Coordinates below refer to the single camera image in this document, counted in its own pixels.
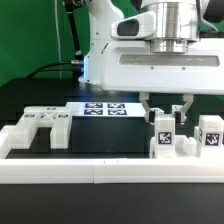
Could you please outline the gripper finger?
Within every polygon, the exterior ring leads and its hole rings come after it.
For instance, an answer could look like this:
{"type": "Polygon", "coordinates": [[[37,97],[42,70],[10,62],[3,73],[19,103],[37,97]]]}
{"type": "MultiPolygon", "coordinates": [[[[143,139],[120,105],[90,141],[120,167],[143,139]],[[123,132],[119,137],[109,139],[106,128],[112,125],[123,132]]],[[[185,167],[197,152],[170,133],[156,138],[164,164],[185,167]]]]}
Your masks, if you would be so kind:
{"type": "Polygon", "coordinates": [[[139,101],[145,110],[145,120],[147,122],[153,123],[155,119],[155,112],[152,110],[152,108],[148,104],[149,98],[150,98],[150,94],[148,92],[139,93],[139,101]]]}
{"type": "Polygon", "coordinates": [[[188,109],[191,107],[194,101],[193,94],[184,94],[183,95],[184,105],[181,107],[179,111],[174,112],[175,122],[177,124],[184,124],[186,121],[186,113],[188,109]]]}

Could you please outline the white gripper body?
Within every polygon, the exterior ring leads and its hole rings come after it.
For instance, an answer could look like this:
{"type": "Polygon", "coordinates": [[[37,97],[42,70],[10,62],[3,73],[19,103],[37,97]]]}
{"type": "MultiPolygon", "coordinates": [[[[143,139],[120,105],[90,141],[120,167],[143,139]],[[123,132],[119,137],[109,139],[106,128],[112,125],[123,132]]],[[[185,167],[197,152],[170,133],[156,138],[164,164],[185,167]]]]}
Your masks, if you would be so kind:
{"type": "Polygon", "coordinates": [[[106,90],[224,95],[224,38],[202,38],[195,11],[146,11],[111,25],[106,90]]]}

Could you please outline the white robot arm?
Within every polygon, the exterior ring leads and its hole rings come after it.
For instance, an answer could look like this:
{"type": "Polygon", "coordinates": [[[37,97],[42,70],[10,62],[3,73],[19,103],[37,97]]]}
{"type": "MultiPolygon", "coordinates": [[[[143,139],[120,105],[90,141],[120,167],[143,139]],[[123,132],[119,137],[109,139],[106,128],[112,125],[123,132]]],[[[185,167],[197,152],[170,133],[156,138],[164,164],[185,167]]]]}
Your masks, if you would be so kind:
{"type": "Polygon", "coordinates": [[[224,0],[132,0],[126,18],[112,0],[84,0],[90,50],[80,81],[109,91],[138,92],[148,120],[151,93],[224,95],[224,0]]]}

